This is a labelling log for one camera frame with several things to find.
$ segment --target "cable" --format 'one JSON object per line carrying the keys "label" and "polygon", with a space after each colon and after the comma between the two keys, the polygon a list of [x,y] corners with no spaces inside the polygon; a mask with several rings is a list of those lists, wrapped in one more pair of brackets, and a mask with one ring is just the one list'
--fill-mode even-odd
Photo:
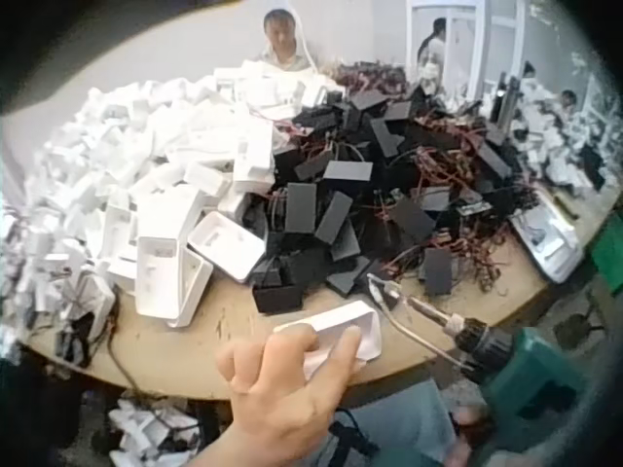
{"label": "cable", "polygon": [[355,430],[357,430],[357,432],[359,433],[359,435],[362,438],[364,438],[365,440],[368,439],[368,437],[366,435],[364,435],[363,432],[361,431],[361,428],[359,428],[359,423],[357,423],[357,420],[356,420],[356,418],[354,417],[354,415],[352,414],[351,411],[349,411],[348,409],[342,409],[341,407],[338,407],[337,409],[335,409],[335,413],[343,413],[348,418],[350,418],[350,421],[352,422],[353,428]]}
{"label": "cable", "polygon": [[113,309],[110,311],[110,314],[108,315],[108,339],[106,340],[106,349],[108,350],[108,355],[110,355],[110,359],[115,364],[115,367],[117,367],[117,370],[119,370],[119,372],[128,381],[129,385],[131,386],[132,391],[134,391],[134,393],[136,393],[136,397],[138,398],[139,403],[151,415],[153,415],[154,418],[159,423],[161,423],[168,430],[170,430],[171,433],[182,433],[184,431],[194,430],[196,428],[200,428],[200,425],[198,423],[195,424],[195,425],[183,426],[183,427],[171,426],[171,425],[169,425],[166,422],[166,420],[164,420],[157,413],[157,411],[155,411],[151,407],[151,405],[149,403],[147,403],[145,401],[145,399],[147,398],[146,394],[138,387],[138,384],[136,383],[136,380],[132,377],[132,375],[128,372],[128,370],[126,370],[126,368],[121,364],[121,362],[117,358],[117,355],[115,355],[115,352],[113,351],[112,343],[113,343],[113,339],[115,337],[115,333],[117,332],[117,322],[118,322],[118,319],[119,319],[119,303],[115,303],[115,305],[113,306]]}

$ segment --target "electrical wire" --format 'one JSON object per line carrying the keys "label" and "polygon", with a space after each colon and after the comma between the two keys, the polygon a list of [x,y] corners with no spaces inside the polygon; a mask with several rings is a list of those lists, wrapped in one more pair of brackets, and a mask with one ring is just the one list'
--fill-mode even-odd
{"label": "electrical wire", "polygon": [[117,357],[117,355],[113,351],[113,345],[112,344],[113,344],[113,339],[115,337],[115,334],[117,332],[118,319],[119,319],[119,303],[115,303],[115,305],[113,306],[113,309],[110,311],[110,314],[108,315],[108,326],[107,326],[107,328],[108,328],[107,329],[108,339],[106,340],[106,349],[108,350],[108,355],[110,356],[110,359],[115,364],[115,367],[117,367],[117,370],[119,370],[119,372],[124,376],[126,381],[129,383],[132,391],[136,394],[136,397],[138,398],[138,401],[141,404],[141,406],[144,407],[151,415],[154,416],[154,418],[159,423],[161,423],[164,427],[166,427],[168,430],[170,430],[170,432],[173,433],[173,434],[174,433],[182,433],[184,431],[189,431],[189,430],[194,430],[194,429],[200,428],[200,425],[198,423],[196,423],[194,425],[190,425],[190,426],[183,426],[183,427],[171,426],[146,401],[146,399],[147,399],[146,394],[140,389],[140,387],[138,386],[138,383],[136,382],[134,377],[122,365],[121,361],[119,360],[119,358]]}

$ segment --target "wooden table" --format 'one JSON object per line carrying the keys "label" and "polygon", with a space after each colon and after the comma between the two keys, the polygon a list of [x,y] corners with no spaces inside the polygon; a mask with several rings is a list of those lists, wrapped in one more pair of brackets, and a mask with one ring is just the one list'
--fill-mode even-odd
{"label": "wooden table", "polygon": [[[576,211],[581,214],[575,226],[584,245],[597,233],[618,196],[618,189],[604,188],[590,202],[574,202]],[[506,243],[494,253],[494,259],[500,263],[502,275],[492,292],[483,293],[476,283],[464,280],[452,296],[437,300],[435,304],[450,312],[498,324],[521,315],[548,289],[549,283],[514,236],[508,236]],[[421,286],[415,279],[404,280],[403,286],[408,292],[422,294]],[[354,296],[349,301],[360,299]],[[322,288],[305,299],[305,311],[267,317],[257,312],[247,286],[220,277],[212,279],[206,289],[192,325],[182,330],[171,330],[161,320],[138,315],[134,310],[133,297],[123,295],[120,300],[119,329],[113,349],[138,386],[144,391],[201,400],[228,398],[225,381],[214,364],[215,351],[224,342],[236,337],[265,336],[276,325],[326,311],[345,302],[337,294]],[[406,309],[397,309],[396,313],[405,324],[439,347],[454,349],[453,342],[424,318]],[[421,367],[435,357],[403,337],[383,318],[382,332],[383,354],[370,362],[356,376],[353,384]],[[26,343],[45,357],[59,361],[54,356],[54,337],[54,332],[49,331]],[[88,369],[76,370],[112,384],[128,386],[105,345],[97,351]]]}

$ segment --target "worker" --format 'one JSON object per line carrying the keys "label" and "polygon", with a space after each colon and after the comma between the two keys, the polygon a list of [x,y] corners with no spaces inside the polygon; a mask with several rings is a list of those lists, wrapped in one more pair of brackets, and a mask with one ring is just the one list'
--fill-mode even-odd
{"label": "worker", "polygon": [[577,107],[577,94],[572,90],[564,90],[560,95],[560,102],[567,120],[575,113]]}
{"label": "worker", "polygon": [[[231,389],[234,421],[189,467],[285,467],[310,454],[328,433],[350,378],[363,366],[356,359],[357,327],[347,328],[322,367],[306,381],[305,352],[318,345],[311,326],[297,325],[266,341],[231,341],[217,367]],[[456,418],[477,421],[474,412]],[[470,447],[461,439],[446,459],[463,467]]]}
{"label": "worker", "polygon": [[296,20],[283,9],[271,10],[264,17],[264,33],[270,44],[257,58],[283,71],[309,68],[305,52],[299,52],[296,40]]}
{"label": "worker", "polygon": [[418,82],[426,95],[441,89],[444,60],[446,56],[446,19],[433,22],[432,34],[426,37],[418,49]]}
{"label": "worker", "polygon": [[418,49],[418,64],[426,65],[429,61],[443,68],[446,56],[446,19],[438,18],[432,23],[432,34],[426,37]]}

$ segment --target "hand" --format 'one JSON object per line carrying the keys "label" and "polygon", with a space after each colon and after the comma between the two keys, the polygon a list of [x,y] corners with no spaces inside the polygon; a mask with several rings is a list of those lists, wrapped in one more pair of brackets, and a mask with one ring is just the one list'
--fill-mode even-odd
{"label": "hand", "polygon": [[318,446],[348,380],[360,368],[355,356],[361,331],[346,329],[327,361],[306,381],[305,352],[317,348],[317,339],[311,326],[301,325],[266,342],[227,345],[217,367],[232,389],[234,422],[215,443],[220,444],[217,454],[193,465],[284,466]]}

